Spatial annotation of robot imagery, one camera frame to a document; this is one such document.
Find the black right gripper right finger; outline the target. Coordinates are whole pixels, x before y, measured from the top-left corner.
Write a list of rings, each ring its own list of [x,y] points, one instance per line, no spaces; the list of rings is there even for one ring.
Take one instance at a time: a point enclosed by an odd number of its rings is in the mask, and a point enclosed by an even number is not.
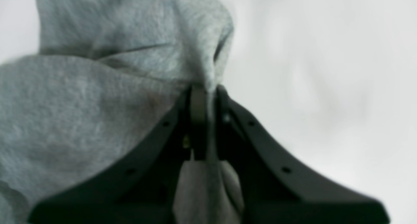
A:
[[[236,171],[243,224],[388,224],[381,202],[320,175],[217,87],[217,145]]]

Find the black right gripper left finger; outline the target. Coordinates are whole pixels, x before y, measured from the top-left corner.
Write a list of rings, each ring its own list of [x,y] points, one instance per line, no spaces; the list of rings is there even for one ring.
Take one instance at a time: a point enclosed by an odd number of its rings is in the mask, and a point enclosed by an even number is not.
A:
[[[207,94],[185,90],[126,156],[99,175],[39,202],[31,224],[175,224],[173,203],[183,162],[205,159]]]

